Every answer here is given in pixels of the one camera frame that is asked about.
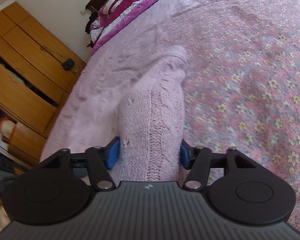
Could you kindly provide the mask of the pink cable knit cardigan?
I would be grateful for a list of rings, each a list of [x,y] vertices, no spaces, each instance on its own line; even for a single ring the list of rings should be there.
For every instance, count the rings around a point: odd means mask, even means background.
[[[179,181],[185,119],[186,50],[171,46],[151,60],[117,109],[120,155],[110,174],[122,181]]]

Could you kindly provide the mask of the small black hanging purse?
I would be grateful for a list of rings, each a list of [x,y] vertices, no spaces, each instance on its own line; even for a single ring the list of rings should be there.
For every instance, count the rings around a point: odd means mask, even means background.
[[[72,70],[74,65],[75,65],[75,62],[73,59],[67,59],[62,63],[62,68],[65,71],[70,71],[70,70]]]

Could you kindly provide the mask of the wooden wardrobe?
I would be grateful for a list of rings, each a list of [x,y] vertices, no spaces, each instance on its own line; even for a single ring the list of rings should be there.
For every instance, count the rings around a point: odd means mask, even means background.
[[[0,181],[38,164],[85,65],[18,3],[0,11]]]

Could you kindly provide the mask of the pink floral bed sheet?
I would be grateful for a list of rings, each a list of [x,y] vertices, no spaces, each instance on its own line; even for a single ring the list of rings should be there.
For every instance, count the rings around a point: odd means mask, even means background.
[[[121,99],[171,46],[186,50],[182,139],[234,147],[284,179],[300,231],[300,0],[159,0],[92,55],[42,159],[119,137]]]

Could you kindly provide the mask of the magenta striped quilt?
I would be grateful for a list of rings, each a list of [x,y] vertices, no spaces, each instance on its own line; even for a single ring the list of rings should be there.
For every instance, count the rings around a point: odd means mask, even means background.
[[[107,0],[89,25],[92,54],[158,0]]]

